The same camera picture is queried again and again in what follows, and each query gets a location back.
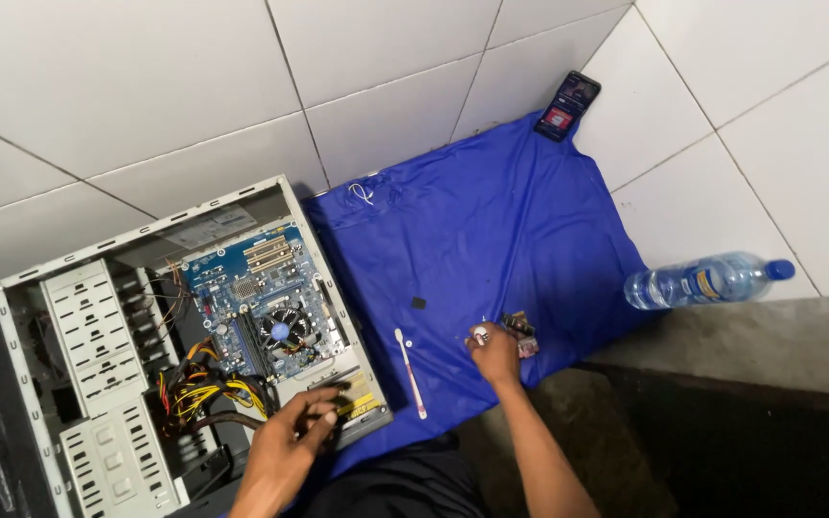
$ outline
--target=phone screen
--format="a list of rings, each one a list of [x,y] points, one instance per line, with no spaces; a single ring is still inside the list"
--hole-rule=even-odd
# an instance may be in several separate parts
[[[556,98],[536,123],[535,131],[561,142],[599,93],[600,83],[571,71],[559,87]]]

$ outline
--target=blue bottle cap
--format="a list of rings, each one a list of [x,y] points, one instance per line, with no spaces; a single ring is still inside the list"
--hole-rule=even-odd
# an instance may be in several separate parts
[[[770,261],[764,266],[766,277],[771,280],[786,280],[787,278],[795,277],[795,265],[786,259],[777,259]]]
[[[290,328],[286,324],[278,322],[271,328],[271,336],[274,340],[285,340],[290,336]]]

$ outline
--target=blue motherboard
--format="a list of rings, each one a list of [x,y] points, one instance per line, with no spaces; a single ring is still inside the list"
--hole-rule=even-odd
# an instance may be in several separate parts
[[[179,264],[224,372],[276,383],[344,351],[295,223],[229,243]]]

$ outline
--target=wires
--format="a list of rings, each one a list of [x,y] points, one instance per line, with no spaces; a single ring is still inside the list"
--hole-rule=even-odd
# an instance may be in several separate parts
[[[159,373],[158,395],[167,415],[163,427],[165,434],[171,436],[185,431],[192,432],[216,422],[205,419],[198,421],[198,418],[201,418],[203,406],[219,395],[246,408],[257,408],[261,418],[266,420],[265,409],[273,409],[272,398],[266,387],[237,372],[226,376],[221,371],[211,369],[204,361],[195,360],[201,354],[205,354],[206,358],[218,359],[210,337],[194,344],[187,357],[167,377],[164,372]],[[200,426],[196,426],[195,421],[201,422]]]

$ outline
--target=plastic bottle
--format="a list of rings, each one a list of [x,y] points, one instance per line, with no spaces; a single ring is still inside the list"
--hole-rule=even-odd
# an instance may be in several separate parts
[[[755,299],[778,280],[795,276],[791,261],[765,261],[729,252],[642,272],[626,280],[626,300],[640,310]]]

